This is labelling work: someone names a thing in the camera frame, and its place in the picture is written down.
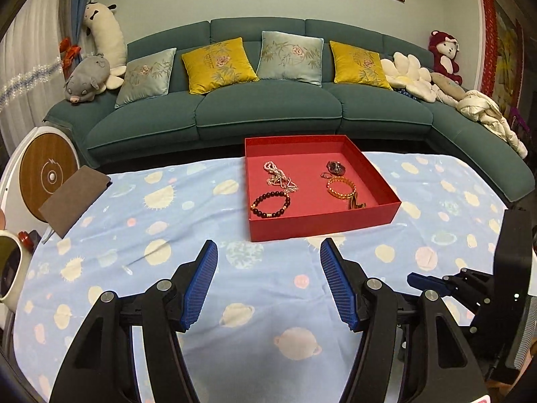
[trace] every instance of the red knob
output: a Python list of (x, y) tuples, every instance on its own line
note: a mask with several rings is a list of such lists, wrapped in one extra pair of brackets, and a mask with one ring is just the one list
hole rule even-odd
[(33, 241), (30, 239), (29, 235), (28, 235), (28, 232), (26, 231), (20, 231), (19, 234), (17, 235), (20, 239), (20, 241), (22, 242), (22, 244), (24, 245), (24, 247), (30, 252), (30, 253), (33, 253), (33, 249), (34, 249), (34, 243)]

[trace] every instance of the blue tablecloth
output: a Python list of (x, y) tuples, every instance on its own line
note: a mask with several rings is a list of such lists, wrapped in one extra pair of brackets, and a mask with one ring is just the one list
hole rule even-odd
[[(412, 271), (492, 271), (505, 207), (468, 165), (449, 156), (366, 155), (403, 203), (389, 225), (330, 235), (345, 258), (407, 293), (417, 293), (406, 284)], [(217, 272), (199, 321), (180, 336), (201, 403), (339, 401), (360, 334), (339, 319), (320, 266), (324, 236), (249, 242), (244, 159), (113, 175), (112, 182), (66, 238), (39, 245), (22, 291), (15, 355), (45, 399), (103, 290), (141, 293), (210, 238)], [(457, 322), (469, 323), (460, 304), (446, 303)], [(151, 403), (140, 328), (134, 347), (142, 401)]]

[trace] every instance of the screw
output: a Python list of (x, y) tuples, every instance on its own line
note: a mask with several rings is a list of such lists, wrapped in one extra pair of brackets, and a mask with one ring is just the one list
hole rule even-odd
[(431, 300), (431, 301), (438, 300), (438, 294), (436, 293), (436, 291), (433, 291), (431, 289), (428, 289), (425, 291), (425, 297), (427, 298), (427, 300)]
[(101, 294), (101, 301), (103, 303), (110, 303), (114, 299), (114, 293), (107, 290)]
[(382, 282), (378, 279), (369, 279), (367, 281), (367, 286), (371, 289), (377, 290), (382, 288)]
[(169, 280), (161, 280), (157, 283), (158, 290), (168, 290), (171, 288), (171, 282)]

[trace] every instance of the green sofa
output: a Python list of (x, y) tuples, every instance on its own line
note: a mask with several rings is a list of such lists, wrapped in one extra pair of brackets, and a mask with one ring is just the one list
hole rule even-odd
[[(242, 37), (254, 69), (261, 32), (280, 31), (324, 38), (323, 85), (261, 80), (191, 95), (181, 55), (210, 43)], [(128, 44), (128, 61), (176, 47), (168, 95), (114, 109), (116, 93), (93, 102), (56, 104), (45, 121), (64, 129), (82, 161), (93, 168), (154, 154), (242, 143), (245, 137), (345, 134), (351, 138), (426, 141), (438, 153), (467, 162), (506, 202), (535, 188), (529, 168), (502, 140), (445, 104), (417, 102), (397, 92), (333, 83), (329, 41), (377, 51), (393, 58), (412, 53), (423, 66), (432, 54), (392, 36), (317, 19), (222, 18), (155, 33)]]

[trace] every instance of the beaded bracelet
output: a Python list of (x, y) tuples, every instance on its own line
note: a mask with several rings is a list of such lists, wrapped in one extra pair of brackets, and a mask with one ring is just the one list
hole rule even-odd
[[(349, 194), (341, 194), (340, 192), (334, 191), (330, 187), (330, 185), (332, 183), (334, 183), (335, 181), (341, 181), (341, 182), (347, 184), (348, 186), (350, 186), (352, 188), (352, 192), (349, 193)], [(330, 195), (333, 195), (334, 197), (339, 198), (340, 200), (351, 199), (356, 194), (356, 186), (354, 185), (353, 182), (351, 182), (349, 179), (347, 179), (345, 177), (332, 177), (327, 183), (327, 189), (328, 189), (328, 192), (330, 193)]]
[[(266, 200), (267, 198), (275, 197), (275, 196), (285, 197), (284, 207), (282, 207), (279, 211), (274, 212), (272, 214), (268, 214), (266, 212), (260, 211), (257, 208), (257, 205), (259, 205), (259, 203), (261, 203), (263, 200)], [(285, 212), (285, 209), (287, 209), (290, 204), (291, 204), (291, 198), (284, 191), (271, 191), (271, 192), (267, 192), (257, 197), (254, 200), (253, 204), (250, 206), (250, 210), (253, 212), (254, 215), (257, 215), (261, 218), (276, 218), (278, 216), (283, 215)]]

